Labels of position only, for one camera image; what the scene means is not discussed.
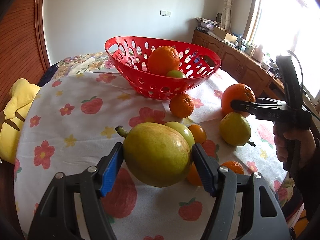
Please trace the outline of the person's right hand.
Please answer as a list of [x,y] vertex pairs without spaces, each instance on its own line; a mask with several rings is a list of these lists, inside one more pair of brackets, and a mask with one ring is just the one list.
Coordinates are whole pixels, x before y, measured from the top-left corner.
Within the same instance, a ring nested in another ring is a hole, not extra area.
[[299,169],[303,168],[313,157],[316,150],[316,143],[310,130],[290,129],[280,135],[277,126],[273,127],[274,143],[276,146],[276,155],[279,161],[286,163],[289,153],[285,148],[285,140],[300,141],[300,161]]

